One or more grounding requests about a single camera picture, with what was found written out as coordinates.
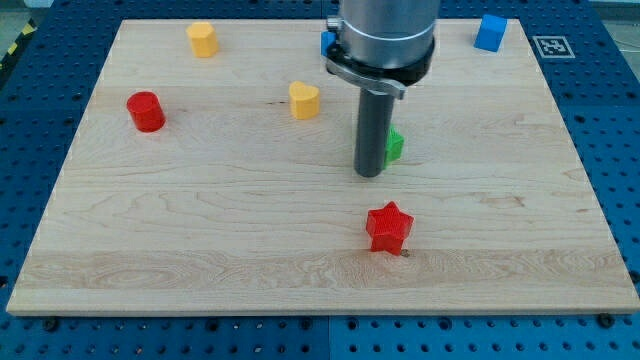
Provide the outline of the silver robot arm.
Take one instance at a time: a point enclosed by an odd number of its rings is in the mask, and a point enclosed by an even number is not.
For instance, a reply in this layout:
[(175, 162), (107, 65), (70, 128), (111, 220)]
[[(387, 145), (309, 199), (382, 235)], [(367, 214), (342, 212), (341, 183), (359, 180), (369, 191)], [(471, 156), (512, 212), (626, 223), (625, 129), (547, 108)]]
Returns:
[(402, 99), (429, 71), (439, 0), (342, 0), (326, 20), (336, 36), (326, 68), (344, 81)]

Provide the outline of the blue block behind arm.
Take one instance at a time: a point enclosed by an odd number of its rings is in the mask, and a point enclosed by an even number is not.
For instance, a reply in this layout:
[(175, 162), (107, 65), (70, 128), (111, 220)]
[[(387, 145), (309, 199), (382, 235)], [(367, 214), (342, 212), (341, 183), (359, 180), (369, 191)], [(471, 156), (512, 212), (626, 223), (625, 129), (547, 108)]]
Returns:
[(331, 31), (323, 31), (320, 39), (320, 53), (323, 57), (328, 54), (328, 48), (336, 41), (336, 34)]

